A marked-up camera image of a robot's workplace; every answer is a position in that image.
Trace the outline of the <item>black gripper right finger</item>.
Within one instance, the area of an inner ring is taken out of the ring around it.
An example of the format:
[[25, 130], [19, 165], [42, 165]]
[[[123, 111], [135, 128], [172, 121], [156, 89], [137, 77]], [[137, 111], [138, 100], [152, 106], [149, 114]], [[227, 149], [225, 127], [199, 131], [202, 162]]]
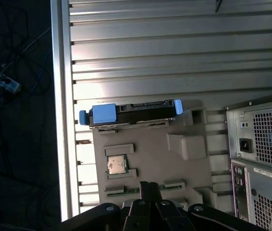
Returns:
[[167, 231], [262, 231], [252, 223], [204, 204], [193, 204], [187, 211], [163, 199], [160, 187], [150, 182], [150, 200], [155, 203], [160, 224]]

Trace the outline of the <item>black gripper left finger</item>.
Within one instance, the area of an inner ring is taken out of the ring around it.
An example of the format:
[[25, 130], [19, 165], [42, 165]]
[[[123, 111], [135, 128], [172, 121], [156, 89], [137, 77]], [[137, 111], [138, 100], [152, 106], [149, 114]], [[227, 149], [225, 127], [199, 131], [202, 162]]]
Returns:
[[140, 199], [119, 208], [103, 203], [61, 223], [62, 231], [148, 231], [150, 223], [149, 183], [140, 183]]

